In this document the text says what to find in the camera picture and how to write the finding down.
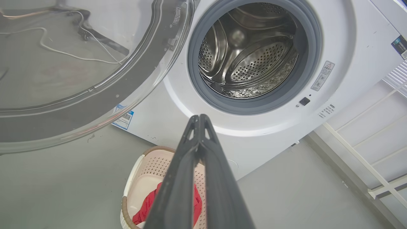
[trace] laundry basket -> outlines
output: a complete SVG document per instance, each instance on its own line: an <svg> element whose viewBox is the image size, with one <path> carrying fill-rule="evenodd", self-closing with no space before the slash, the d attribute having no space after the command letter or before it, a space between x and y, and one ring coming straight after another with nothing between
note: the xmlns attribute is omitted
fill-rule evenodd
<svg viewBox="0 0 407 229"><path fill-rule="evenodd" d="M136 229L131 220L140 210L147 195L157 188L167 173L175 151L164 146L155 146L141 155L131 170L122 199L120 223L123 229ZM194 183L202 199L202 211L194 229L206 229L205 166L195 168Z"/></svg>

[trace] white washing machine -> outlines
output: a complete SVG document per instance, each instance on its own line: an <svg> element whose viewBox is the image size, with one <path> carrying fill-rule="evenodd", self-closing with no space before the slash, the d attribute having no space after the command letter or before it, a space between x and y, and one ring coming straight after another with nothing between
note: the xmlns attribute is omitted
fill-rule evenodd
<svg viewBox="0 0 407 229"><path fill-rule="evenodd" d="M267 30L269 37L256 37ZM189 117L207 114L239 179L397 67L403 58L392 43L399 36L368 0L200 1L176 63L133 109L127 131L176 148ZM277 45L287 59L279 63L277 54L270 63ZM262 71L262 82L243 85Z"/></svg>
<svg viewBox="0 0 407 229"><path fill-rule="evenodd" d="M0 154L115 120L175 148L189 117L207 114L239 179L407 55L397 0L49 4L0 4Z"/></svg>

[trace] concrete floor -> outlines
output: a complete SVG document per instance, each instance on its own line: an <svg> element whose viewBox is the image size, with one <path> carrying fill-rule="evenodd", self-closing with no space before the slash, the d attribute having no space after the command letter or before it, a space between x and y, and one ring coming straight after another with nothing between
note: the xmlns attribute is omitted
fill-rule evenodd
<svg viewBox="0 0 407 229"><path fill-rule="evenodd" d="M57 147L0 156L0 228L121 228L126 179L152 146L108 126ZM384 228L305 142L238 184L258 229Z"/></svg>

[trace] red cloth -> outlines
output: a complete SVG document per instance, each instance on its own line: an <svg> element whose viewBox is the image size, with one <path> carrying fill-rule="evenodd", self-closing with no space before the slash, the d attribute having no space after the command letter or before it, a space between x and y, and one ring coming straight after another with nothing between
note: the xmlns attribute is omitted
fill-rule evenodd
<svg viewBox="0 0 407 229"><path fill-rule="evenodd" d="M157 189L150 192L148 196L144 199L143 205L141 206L140 211L138 211L134 216L133 216L133 223L134 224L139 224L141 222L146 221L147 215L150 212L151 207L153 206L154 198L158 194L158 191L161 187L161 183L157 185ZM194 184L194 226L198 221L199 215L201 214L202 211L202 200L199 195L199 192L197 190L196 185Z"/></svg>

